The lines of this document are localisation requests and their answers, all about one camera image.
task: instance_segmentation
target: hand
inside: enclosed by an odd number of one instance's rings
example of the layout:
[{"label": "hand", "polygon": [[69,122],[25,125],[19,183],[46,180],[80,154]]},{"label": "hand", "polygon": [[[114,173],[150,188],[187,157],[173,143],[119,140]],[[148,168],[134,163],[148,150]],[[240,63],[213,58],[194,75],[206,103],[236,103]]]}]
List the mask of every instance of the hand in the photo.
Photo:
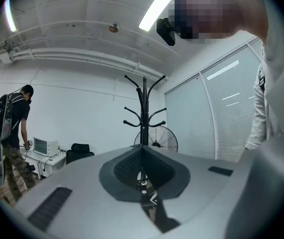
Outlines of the hand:
[{"label": "hand", "polygon": [[29,149],[30,149],[29,141],[27,142],[27,144],[24,143],[23,146],[24,146],[24,149],[25,149],[25,150],[29,150]]}]

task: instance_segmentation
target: floor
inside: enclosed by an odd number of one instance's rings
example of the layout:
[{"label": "floor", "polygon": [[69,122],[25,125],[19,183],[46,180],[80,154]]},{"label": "floor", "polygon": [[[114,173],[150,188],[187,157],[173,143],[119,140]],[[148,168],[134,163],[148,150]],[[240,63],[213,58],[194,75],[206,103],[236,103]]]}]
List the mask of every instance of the floor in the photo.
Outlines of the floor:
[{"label": "floor", "polygon": [[[17,180],[18,177],[19,177],[19,173],[17,171],[14,171],[13,172],[14,175],[15,175],[15,179]],[[38,176],[36,175],[33,175],[33,178],[36,182],[36,184],[40,183],[42,180],[39,180]],[[21,193],[24,195],[25,193],[27,193],[27,190],[25,188],[25,185],[23,183],[23,179],[22,177],[20,177],[18,180],[17,180],[17,185],[19,187],[19,190],[21,191]],[[9,190],[9,186],[7,184],[7,180],[5,180],[4,184],[2,184],[0,186],[0,200],[8,200],[9,204],[11,206],[14,206],[16,204],[10,190]]]}]

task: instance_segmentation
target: black office chair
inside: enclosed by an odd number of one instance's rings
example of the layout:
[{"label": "black office chair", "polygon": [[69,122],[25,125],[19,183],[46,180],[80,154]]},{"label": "black office chair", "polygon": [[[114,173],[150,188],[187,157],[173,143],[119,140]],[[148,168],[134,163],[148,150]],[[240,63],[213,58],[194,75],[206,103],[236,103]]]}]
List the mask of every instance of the black office chair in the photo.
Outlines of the black office chair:
[{"label": "black office chair", "polygon": [[71,150],[67,151],[66,164],[76,161],[81,158],[94,156],[94,153],[90,151],[88,144],[74,143],[71,146]]}]

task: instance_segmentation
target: fan guard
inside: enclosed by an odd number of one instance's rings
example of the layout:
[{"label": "fan guard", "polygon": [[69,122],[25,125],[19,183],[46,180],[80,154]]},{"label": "fan guard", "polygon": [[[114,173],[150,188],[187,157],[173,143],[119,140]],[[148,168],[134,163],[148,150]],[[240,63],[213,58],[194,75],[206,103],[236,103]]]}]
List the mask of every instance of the fan guard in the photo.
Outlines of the fan guard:
[{"label": "fan guard", "polygon": [[[135,138],[134,145],[141,143],[141,132]],[[148,129],[148,145],[164,148],[170,151],[178,151],[176,136],[165,126],[150,127]]]}]

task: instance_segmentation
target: white wall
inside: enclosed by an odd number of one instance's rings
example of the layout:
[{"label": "white wall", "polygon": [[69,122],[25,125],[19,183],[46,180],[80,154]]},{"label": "white wall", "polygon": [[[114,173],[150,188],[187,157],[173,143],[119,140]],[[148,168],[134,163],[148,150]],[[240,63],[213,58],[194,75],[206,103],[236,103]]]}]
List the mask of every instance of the white wall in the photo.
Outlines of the white wall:
[{"label": "white wall", "polygon": [[[31,84],[34,96],[27,120],[28,139],[58,140],[61,149],[70,149],[75,142],[88,143],[100,154],[132,145],[139,132],[139,127],[123,124],[123,120],[138,124],[124,106],[140,111],[136,87],[124,75],[123,71],[79,62],[21,60],[0,66],[0,97]],[[142,85],[141,77],[129,76]],[[164,106],[153,89],[150,113]],[[152,123],[162,120],[166,114],[156,115]]]},{"label": "white wall", "polygon": [[194,56],[176,68],[172,72],[168,82],[159,89],[161,95],[253,37],[255,36],[248,32],[239,31],[232,37],[220,39],[209,45],[205,45],[200,51],[196,49]]}]

